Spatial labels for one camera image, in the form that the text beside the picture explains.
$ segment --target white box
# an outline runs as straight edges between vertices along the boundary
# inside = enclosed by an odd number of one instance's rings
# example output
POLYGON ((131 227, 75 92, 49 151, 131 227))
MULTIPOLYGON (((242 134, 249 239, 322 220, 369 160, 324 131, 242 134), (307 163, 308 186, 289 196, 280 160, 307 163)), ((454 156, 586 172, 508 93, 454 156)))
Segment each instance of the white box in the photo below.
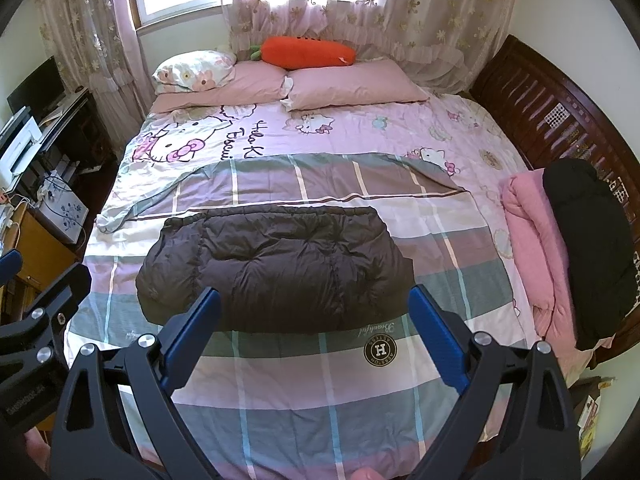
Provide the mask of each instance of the white box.
POLYGON ((56 171, 51 172, 44 181, 38 191, 38 198, 38 209, 50 226, 56 229, 65 242, 75 244, 88 209, 56 171))

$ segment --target wooden cabinet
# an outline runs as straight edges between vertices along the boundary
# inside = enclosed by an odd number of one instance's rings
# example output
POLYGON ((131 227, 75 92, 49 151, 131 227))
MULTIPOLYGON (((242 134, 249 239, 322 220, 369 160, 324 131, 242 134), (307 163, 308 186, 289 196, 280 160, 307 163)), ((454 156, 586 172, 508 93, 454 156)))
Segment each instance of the wooden cabinet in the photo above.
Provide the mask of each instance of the wooden cabinet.
POLYGON ((9 319, 19 320, 37 294, 75 262, 76 255, 38 223, 25 203, 18 206, 12 221, 14 224, 4 232, 2 253, 18 249, 22 270, 17 275, 17 285, 11 285, 11 290, 0 289, 0 304, 5 310, 11 296, 9 319))

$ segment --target blue clamp pad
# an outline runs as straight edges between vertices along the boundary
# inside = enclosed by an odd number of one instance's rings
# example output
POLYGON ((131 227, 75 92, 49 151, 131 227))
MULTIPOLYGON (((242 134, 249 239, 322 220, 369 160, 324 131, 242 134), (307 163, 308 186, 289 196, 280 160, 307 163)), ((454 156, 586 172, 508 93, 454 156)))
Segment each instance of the blue clamp pad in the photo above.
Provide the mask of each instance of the blue clamp pad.
POLYGON ((0 286, 6 285, 22 269, 22 255, 11 249, 0 258, 0 286))
POLYGON ((447 386, 462 395, 469 386, 466 352, 471 331, 460 316, 445 312, 423 285, 409 292, 409 316, 447 386))
POLYGON ((173 316, 158 334, 159 382, 168 396, 189 380, 221 314, 220 295, 209 286, 187 312, 173 316))

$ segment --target pink bow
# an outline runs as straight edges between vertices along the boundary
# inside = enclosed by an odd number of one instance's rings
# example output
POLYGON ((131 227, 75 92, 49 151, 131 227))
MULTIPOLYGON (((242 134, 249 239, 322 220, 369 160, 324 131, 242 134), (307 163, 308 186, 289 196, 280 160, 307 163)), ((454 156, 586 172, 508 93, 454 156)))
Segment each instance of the pink bow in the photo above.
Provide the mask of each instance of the pink bow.
POLYGON ((204 148, 204 141, 200 139, 191 139, 187 142, 183 147, 169 153, 166 156, 167 162, 175 162, 179 160, 182 156, 189 155, 191 152, 197 152, 204 148))

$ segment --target carrot plush toy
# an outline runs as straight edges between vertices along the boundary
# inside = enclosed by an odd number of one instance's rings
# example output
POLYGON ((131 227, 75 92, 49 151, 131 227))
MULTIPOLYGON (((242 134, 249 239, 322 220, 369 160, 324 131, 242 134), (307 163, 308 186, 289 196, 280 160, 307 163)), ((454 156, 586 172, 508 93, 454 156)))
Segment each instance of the carrot plush toy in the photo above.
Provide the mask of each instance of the carrot plush toy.
POLYGON ((336 41, 290 36, 268 38, 262 46, 252 46, 252 52, 252 60, 261 59, 286 70, 348 66, 356 59, 355 50, 336 41))

